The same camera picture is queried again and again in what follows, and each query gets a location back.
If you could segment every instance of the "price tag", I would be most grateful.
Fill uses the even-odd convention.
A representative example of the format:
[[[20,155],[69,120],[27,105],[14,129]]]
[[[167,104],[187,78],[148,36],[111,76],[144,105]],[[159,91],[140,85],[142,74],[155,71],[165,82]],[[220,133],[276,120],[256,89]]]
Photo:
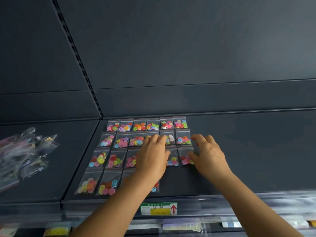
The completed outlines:
[[[140,211],[142,215],[177,215],[178,203],[143,203]]]

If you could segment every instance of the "person's right arm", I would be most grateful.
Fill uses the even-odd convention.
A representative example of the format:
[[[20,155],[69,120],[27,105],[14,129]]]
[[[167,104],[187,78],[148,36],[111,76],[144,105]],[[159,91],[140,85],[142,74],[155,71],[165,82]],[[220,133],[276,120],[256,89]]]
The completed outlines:
[[[223,194],[248,236],[302,236],[268,207],[230,170],[224,153],[210,135],[192,135],[200,155],[189,153],[197,170]]]

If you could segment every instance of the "hand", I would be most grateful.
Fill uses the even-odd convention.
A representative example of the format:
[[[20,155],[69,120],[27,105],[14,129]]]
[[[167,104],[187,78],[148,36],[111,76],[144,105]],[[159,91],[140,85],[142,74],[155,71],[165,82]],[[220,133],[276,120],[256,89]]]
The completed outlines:
[[[204,138],[204,136],[196,134],[192,135],[191,139],[197,142],[200,155],[189,152],[189,157],[200,174],[215,184],[215,182],[232,173],[224,153],[211,135]]]
[[[137,156],[135,172],[152,180],[153,186],[166,170],[166,163],[170,155],[170,151],[166,151],[166,139],[166,135],[146,137]]]

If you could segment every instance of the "forearm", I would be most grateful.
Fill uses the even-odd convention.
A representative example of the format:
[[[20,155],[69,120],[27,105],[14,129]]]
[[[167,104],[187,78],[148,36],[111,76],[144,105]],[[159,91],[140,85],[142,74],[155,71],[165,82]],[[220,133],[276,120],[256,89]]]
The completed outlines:
[[[231,205],[248,236],[302,236],[233,173],[214,184]]]
[[[135,172],[72,236],[124,236],[138,207],[153,185],[151,179]]]

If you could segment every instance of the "red arrow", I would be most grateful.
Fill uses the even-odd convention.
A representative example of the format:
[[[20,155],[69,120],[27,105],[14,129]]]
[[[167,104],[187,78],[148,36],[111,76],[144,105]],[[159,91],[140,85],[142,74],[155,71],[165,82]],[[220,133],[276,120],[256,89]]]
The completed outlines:
[[[174,206],[174,204],[172,205],[172,207],[170,208],[171,210],[172,210],[172,212],[173,212],[173,214],[174,214],[174,210],[176,210],[177,209],[177,207],[175,207]]]

